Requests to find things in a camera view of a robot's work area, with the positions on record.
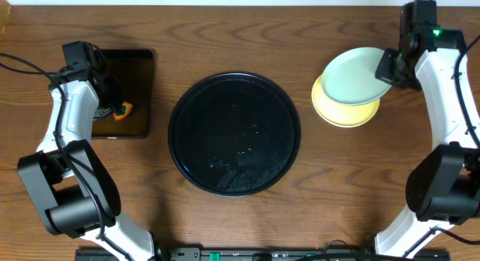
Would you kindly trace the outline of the yellow plate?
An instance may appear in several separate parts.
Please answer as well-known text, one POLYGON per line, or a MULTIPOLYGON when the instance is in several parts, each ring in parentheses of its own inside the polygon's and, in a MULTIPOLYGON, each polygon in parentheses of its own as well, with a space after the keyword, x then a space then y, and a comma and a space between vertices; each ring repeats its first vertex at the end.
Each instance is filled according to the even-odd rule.
POLYGON ((377 113, 380 100, 358 106, 338 103, 323 91, 322 76, 318 76, 311 90, 313 108, 331 125, 340 128, 355 128, 369 122, 377 113))

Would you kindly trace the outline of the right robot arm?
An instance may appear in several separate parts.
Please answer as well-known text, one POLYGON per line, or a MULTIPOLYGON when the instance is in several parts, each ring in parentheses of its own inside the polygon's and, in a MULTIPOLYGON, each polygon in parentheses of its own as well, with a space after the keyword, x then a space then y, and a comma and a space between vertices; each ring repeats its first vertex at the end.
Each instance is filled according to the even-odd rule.
POLYGON ((462 31, 437 22, 434 0, 400 12, 397 49, 386 49, 375 77, 424 95, 431 153, 410 173, 406 206, 373 240, 376 258, 411 260, 438 233, 479 217, 479 114, 467 74, 462 31))

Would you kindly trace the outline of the black rectangular water tray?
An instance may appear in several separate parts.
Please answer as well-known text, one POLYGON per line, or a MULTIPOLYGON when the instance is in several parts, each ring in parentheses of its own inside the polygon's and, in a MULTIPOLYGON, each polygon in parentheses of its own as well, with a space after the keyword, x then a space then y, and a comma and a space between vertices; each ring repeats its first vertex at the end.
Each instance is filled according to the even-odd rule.
POLYGON ((155 57, 149 49, 105 49, 107 76, 122 89, 122 98, 132 105, 130 113, 116 121, 112 115, 95 121, 94 139, 145 138, 149 135, 155 57))

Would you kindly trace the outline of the round black serving tray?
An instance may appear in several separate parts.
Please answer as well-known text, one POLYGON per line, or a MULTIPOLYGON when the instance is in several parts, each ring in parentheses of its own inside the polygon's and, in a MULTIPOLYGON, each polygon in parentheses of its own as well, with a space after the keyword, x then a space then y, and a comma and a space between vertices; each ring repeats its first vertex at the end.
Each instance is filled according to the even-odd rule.
POLYGON ((244 197, 287 174, 299 152, 301 123, 292 99, 275 82, 254 73, 219 73, 179 98, 168 144, 192 185, 222 197, 244 197))

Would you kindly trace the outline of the orange green scrub sponge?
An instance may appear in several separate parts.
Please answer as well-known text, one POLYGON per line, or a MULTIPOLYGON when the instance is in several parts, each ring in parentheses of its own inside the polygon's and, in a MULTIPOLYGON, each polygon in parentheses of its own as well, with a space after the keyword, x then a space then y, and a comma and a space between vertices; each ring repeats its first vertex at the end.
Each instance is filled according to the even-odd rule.
POLYGON ((132 111, 133 105, 124 101, 121 106, 117 107, 113 113, 113 118, 116 122, 125 119, 132 111))

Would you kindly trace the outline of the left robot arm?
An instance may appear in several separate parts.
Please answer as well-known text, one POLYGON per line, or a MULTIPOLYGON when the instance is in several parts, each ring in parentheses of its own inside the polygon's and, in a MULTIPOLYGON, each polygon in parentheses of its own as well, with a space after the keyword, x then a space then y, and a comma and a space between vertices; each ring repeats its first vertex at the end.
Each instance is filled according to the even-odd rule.
POLYGON ((121 120, 132 106, 105 74, 107 60, 85 41, 62 47, 66 65, 38 73, 50 81, 53 106, 45 137, 17 170, 46 230, 94 242, 118 260, 159 260, 151 232, 122 212, 118 188, 92 148, 95 121, 121 120))

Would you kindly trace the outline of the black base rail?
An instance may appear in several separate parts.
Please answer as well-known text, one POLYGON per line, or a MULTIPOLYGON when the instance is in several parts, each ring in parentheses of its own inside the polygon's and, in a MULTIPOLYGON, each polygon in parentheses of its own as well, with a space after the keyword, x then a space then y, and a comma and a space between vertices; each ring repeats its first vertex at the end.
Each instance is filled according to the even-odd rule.
MULTIPOLYGON (((303 260, 305 258, 316 257, 312 260, 380 260, 374 257, 374 253, 346 247, 329 248, 328 250, 221 250, 210 249, 201 250, 195 247, 179 247, 169 250, 164 257, 159 260, 172 261, 227 261, 227 260, 303 260), (326 259, 321 259, 321 255, 326 254, 326 259)), ((118 260, 107 250, 101 249, 78 249, 76 250, 75 261, 94 261, 94 260, 118 260)), ((451 256, 447 251, 421 250, 413 259, 419 261, 450 261, 451 256)))

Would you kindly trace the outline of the pale green plate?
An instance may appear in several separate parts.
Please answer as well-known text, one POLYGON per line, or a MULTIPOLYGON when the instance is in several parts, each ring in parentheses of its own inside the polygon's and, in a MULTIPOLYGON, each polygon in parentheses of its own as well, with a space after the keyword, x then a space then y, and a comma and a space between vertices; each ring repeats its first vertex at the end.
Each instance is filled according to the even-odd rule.
POLYGON ((380 99, 392 87, 375 77, 384 55, 376 47, 359 47, 334 58, 322 73, 322 90, 340 104, 358 106, 380 99))

